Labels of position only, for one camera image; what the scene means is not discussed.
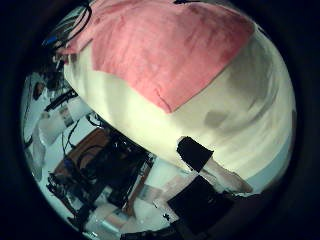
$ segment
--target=black cable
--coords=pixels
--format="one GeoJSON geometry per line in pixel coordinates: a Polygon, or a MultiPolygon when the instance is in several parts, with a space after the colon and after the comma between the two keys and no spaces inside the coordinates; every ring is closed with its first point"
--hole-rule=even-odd
{"type": "Polygon", "coordinates": [[[72,134],[73,134],[74,131],[76,130],[76,128],[77,128],[77,126],[78,126],[78,124],[79,124],[79,121],[80,121],[80,120],[78,120],[78,121],[76,122],[76,124],[75,124],[74,127],[71,129],[71,131],[69,132],[69,135],[68,135],[68,140],[67,140],[67,143],[66,143],[66,144],[67,144],[67,145],[69,144],[72,149],[74,149],[76,146],[73,145],[73,144],[70,142],[70,139],[71,139],[72,134]]]}
{"type": "Polygon", "coordinates": [[[101,126],[101,122],[100,122],[100,124],[94,123],[94,122],[91,120],[90,115],[87,115],[87,116],[86,116],[86,119],[87,119],[87,121],[88,121],[92,126],[98,127],[98,128],[101,128],[101,127],[102,127],[102,126],[101,126]]]}
{"type": "Polygon", "coordinates": [[[79,24],[80,24],[80,23],[82,22],[82,20],[84,19],[84,16],[85,16],[86,13],[88,12],[88,17],[87,17],[85,23],[83,24],[83,26],[82,26],[75,34],[73,34],[73,36],[69,37],[67,40],[65,40],[64,42],[60,43],[58,46],[55,46],[55,47],[52,49],[53,51],[56,51],[56,50],[58,50],[59,48],[64,47],[68,42],[70,42],[70,41],[71,41],[72,39],[74,39],[80,32],[82,32],[83,29],[87,26],[87,24],[89,23],[89,21],[90,21],[90,19],[91,19],[91,16],[92,16],[92,9],[91,9],[89,3],[85,3],[83,6],[84,6],[86,9],[85,9],[85,11],[83,12],[83,14],[82,14],[79,22],[74,26],[73,29],[76,29],[76,28],[79,26],[79,24]]]}

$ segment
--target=pink towel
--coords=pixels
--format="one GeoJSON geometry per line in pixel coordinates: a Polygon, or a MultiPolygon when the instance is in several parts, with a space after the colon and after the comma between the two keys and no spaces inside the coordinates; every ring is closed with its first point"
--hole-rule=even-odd
{"type": "Polygon", "coordinates": [[[171,113],[208,86],[254,31],[231,9],[172,2],[97,0],[88,26],[63,53],[92,42],[94,70],[122,78],[171,113]]]}

